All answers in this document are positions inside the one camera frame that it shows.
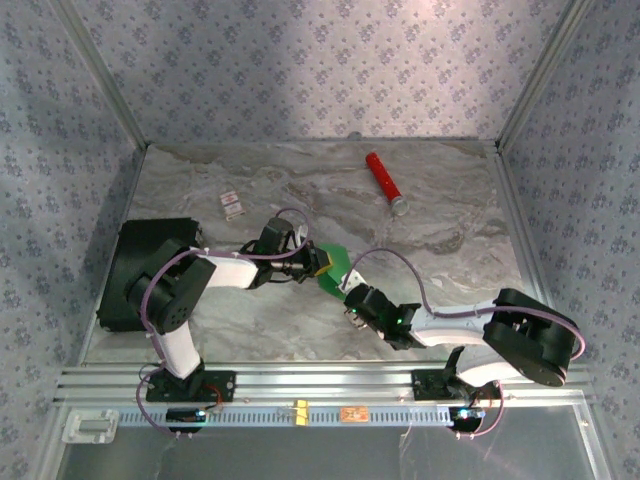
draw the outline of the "marble surface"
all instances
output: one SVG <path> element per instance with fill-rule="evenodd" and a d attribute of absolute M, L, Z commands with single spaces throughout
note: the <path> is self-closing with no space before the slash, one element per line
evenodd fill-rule
<path fill-rule="evenodd" d="M 366 168 L 376 151 L 411 209 L 394 218 Z M 247 214 L 227 222 L 218 196 L 239 192 Z M 353 259 L 373 246 L 405 254 L 432 305 L 471 304 L 522 288 L 489 161 L 475 142 L 304 142 L 155 147 L 147 152 L 129 218 L 191 216 L 208 246 L 237 249 L 281 207 L 304 209 L 311 238 L 345 245 Z M 294 223 L 295 216 L 288 217 Z M 373 254 L 358 270 L 395 303 L 419 301 L 403 263 Z M 192 318 L 205 361 L 444 359 L 448 348 L 395 352 L 356 330 L 315 280 L 257 290 L 209 289 Z M 88 362 L 154 359 L 142 333 L 96 327 Z"/>

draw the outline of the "orange label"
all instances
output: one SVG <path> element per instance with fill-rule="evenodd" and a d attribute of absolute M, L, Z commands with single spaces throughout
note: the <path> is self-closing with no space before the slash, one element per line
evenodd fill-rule
<path fill-rule="evenodd" d="M 340 421 L 342 423 L 367 423 L 369 421 L 369 409 L 367 407 L 342 407 L 340 409 Z"/>

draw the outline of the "patterned wallpaper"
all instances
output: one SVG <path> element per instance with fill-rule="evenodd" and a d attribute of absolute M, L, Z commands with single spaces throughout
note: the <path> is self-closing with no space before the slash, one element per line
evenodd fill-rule
<path fill-rule="evenodd" d="M 640 3 L 597 0 L 508 159 L 558 307 L 640 478 Z"/>
<path fill-rule="evenodd" d="M 152 143 L 495 138 L 567 0 L 78 0 Z"/>
<path fill-rule="evenodd" d="M 0 6 L 0 478 L 27 478 L 74 363 L 133 146 L 46 2 Z"/>

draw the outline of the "glass panel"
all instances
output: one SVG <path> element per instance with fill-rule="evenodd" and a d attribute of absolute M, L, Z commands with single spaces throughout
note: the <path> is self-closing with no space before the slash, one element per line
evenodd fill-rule
<path fill-rule="evenodd" d="M 406 480 L 593 478 L 571 407 L 513 408 L 494 433 L 441 428 L 209 429 L 176 442 L 121 428 L 110 445 L 67 448 L 58 480 Z"/>

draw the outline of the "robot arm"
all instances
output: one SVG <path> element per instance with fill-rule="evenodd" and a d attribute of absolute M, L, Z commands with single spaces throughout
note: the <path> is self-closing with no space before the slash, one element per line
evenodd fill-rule
<path fill-rule="evenodd" d="M 546 312 L 574 327 L 575 323 L 517 290 L 502 289 L 493 301 L 430 313 L 420 303 L 396 306 L 364 281 L 350 283 L 343 290 L 345 305 L 394 349 L 463 345 L 450 367 L 466 384 L 481 387 L 522 375 L 541 385 L 564 385 L 575 336 L 557 323 L 518 309 Z M 473 315 L 496 310 L 493 307 L 514 311 Z"/>
<path fill-rule="evenodd" d="M 276 272 L 302 283 L 331 267 L 328 254 L 311 241 L 286 258 L 269 258 L 291 252 L 288 246 L 294 237 L 293 226 L 274 217 L 260 238 L 247 243 L 238 254 L 261 258 L 183 255 L 153 288 L 147 316 L 154 330 L 154 343 L 165 361 L 165 375 L 186 392 L 185 398 L 192 398 L 202 386 L 204 363 L 193 344 L 188 319 L 205 289 L 254 289 L 272 281 Z M 128 302 L 139 311 L 156 273 L 190 248 L 173 240 L 165 242 L 129 282 Z M 344 304 L 349 314 L 371 327 L 396 350 L 462 345 L 454 349 L 447 362 L 445 383 L 465 397 L 488 382 L 519 375 L 542 385 L 564 384 L 575 341 L 568 330 L 535 315 L 512 312 L 468 315 L 486 307 L 507 306 L 562 317 L 521 292 L 503 289 L 493 301 L 430 313 L 420 303 L 396 306 L 380 290 L 367 285 L 356 271 L 339 288 L 346 295 Z M 570 319 L 563 318 L 575 326 Z"/>
<path fill-rule="evenodd" d="M 291 223 L 279 217 L 269 220 L 259 239 L 247 243 L 244 255 L 275 256 L 286 253 L 294 241 Z M 166 241 L 129 281 L 127 301 L 141 310 L 143 297 L 156 273 L 171 259 L 190 250 L 175 240 Z M 298 283 L 320 275 L 331 266 L 329 256 L 308 241 L 293 255 L 280 260 L 248 260 L 240 256 L 187 255 L 170 268 L 151 291 L 147 316 L 153 327 L 153 341 L 165 361 L 171 381 L 180 388 L 199 388 L 198 373 L 204 364 L 189 330 L 188 319 L 208 288 L 235 287 L 255 289 L 272 281 L 281 272 Z"/>

